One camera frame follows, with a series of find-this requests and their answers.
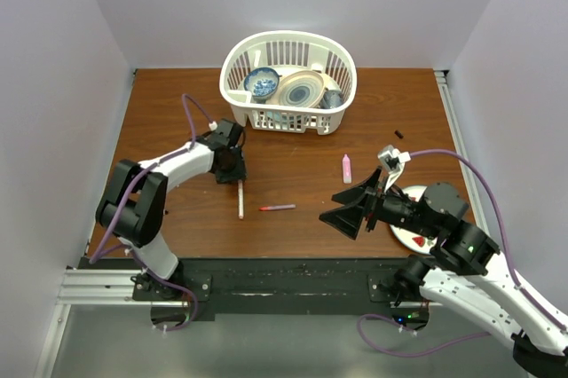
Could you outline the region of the white pink pen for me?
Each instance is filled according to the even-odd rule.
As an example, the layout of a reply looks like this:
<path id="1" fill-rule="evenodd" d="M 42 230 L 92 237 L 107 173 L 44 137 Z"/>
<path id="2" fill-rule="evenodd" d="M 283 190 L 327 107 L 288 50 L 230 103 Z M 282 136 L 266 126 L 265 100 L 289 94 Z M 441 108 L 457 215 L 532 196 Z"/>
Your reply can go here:
<path id="1" fill-rule="evenodd" d="M 244 185 L 243 181 L 238 181 L 238 218 L 242 220 L 244 218 Z"/>

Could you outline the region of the red purple pen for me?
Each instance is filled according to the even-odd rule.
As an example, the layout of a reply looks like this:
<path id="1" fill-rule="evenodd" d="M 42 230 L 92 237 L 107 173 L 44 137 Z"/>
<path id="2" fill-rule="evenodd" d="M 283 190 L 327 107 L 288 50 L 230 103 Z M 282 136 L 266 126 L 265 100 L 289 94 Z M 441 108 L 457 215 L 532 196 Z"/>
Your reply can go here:
<path id="1" fill-rule="evenodd" d="M 272 212 L 272 211 L 280 211 L 280 210 L 291 210 L 295 209 L 296 204 L 283 204 L 283 205 L 273 205 L 273 206 L 263 206 L 260 207 L 258 210 L 262 212 Z"/>

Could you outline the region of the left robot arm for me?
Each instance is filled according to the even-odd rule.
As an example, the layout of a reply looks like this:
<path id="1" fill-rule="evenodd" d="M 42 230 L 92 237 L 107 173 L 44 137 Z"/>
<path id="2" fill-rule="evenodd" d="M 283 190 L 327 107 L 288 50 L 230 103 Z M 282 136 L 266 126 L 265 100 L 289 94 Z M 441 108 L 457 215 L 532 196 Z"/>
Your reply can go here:
<path id="1" fill-rule="evenodd" d="M 152 160 L 119 161 L 95 213 L 106 229 L 102 243 L 115 236 L 155 277 L 152 288 L 164 300 L 178 298 L 184 289 L 178 257 L 162 235 L 168 193 L 204 174 L 220 185 L 244 181 L 245 129 L 226 119 L 178 149 Z"/>

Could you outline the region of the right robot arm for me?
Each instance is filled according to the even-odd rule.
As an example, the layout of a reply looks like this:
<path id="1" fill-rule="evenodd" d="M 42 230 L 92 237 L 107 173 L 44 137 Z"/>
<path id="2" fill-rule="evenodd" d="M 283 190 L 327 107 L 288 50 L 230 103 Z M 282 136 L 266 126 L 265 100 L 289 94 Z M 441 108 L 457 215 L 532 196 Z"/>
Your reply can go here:
<path id="1" fill-rule="evenodd" d="M 567 375 L 566 315 L 531 305 L 529 284 L 515 279 L 498 244 L 464 220 L 469 205 L 447 183 L 428 186 L 419 198 L 380 181 L 381 171 L 333 195 L 338 208 L 319 220 L 354 240 L 359 228 L 377 222 L 436 243 L 429 257 L 411 255 L 393 277 L 398 295 L 441 303 L 476 323 L 511 349 L 513 359 L 535 377 Z"/>

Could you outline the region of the watermelon pattern plate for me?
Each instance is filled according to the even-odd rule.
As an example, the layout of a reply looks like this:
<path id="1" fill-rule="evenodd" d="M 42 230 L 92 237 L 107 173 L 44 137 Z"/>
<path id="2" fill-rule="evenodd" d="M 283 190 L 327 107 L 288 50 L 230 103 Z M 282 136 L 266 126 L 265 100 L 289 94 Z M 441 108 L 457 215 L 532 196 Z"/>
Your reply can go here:
<path id="1" fill-rule="evenodd" d="M 411 200 L 418 201 L 421 199 L 426 190 L 425 185 L 410 185 L 403 188 L 403 193 Z M 430 250 L 436 245 L 436 239 L 428 239 L 419 235 L 418 233 L 409 232 L 408 230 L 390 225 L 391 231 L 395 238 L 406 248 L 414 251 L 417 254 L 428 255 Z"/>

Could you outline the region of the blue patterned bowl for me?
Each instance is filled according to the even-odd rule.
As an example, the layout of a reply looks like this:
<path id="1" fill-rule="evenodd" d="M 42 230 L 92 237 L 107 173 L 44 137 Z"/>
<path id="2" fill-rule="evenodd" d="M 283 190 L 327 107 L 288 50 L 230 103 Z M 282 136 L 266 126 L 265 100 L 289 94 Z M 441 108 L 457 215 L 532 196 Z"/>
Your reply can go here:
<path id="1" fill-rule="evenodd" d="M 259 67 L 252 70 L 244 79 L 245 91 L 252 94 L 254 100 L 267 100 L 280 84 L 280 75 L 271 67 Z"/>

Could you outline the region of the beige blue plate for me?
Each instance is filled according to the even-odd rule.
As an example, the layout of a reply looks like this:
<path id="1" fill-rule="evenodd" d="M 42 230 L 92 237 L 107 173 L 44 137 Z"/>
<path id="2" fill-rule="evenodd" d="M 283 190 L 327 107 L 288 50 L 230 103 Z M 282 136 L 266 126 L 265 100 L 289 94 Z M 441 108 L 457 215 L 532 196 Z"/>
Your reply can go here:
<path id="1" fill-rule="evenodd" d="M 323 76 L 315 71 L 297 71 L 280 80 L 276 92 L 266 101 L 267 105 L 287 107 L 315 107 L 325 92 Z"/>

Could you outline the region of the dark blue cup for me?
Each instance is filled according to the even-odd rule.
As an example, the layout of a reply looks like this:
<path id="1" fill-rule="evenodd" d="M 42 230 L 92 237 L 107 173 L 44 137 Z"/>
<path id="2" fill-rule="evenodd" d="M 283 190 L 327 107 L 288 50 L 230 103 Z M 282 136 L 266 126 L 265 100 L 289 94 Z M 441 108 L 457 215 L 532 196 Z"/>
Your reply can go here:
<path id="1" fill-rule="evenodd" d="M 343 93 L 340 90 L 326 90 L 319 103 L 321 109 L 335 109 L 343 104 Z"/>

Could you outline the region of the white plastic basket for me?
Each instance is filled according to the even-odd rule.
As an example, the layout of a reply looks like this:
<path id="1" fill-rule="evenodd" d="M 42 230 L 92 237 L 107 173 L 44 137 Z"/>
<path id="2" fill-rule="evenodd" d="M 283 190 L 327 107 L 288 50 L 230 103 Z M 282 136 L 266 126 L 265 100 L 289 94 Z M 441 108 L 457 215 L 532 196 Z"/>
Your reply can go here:
<path id="1" fill-rule="evenodd" d="M 275 30 L 237 43 L 221 69 L 219 90 L 240 125 L 256 130 L 329 135 L 356 95 L 350 53 L 322 35 Z"/>

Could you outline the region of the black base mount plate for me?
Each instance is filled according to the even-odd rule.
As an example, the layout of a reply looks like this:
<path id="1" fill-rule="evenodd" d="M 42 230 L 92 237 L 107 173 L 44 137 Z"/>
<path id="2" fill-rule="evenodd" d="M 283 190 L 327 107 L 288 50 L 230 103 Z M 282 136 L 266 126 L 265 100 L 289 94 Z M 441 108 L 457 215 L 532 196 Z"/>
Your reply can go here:
<path id="1" fill-rule="evenodd" d="M 198 320 L 219 314 L 392 317 L 424 327 L 432 302 L 406 295 L 394 275 L 403 258 L 185 258 L 183 287 Z"/>

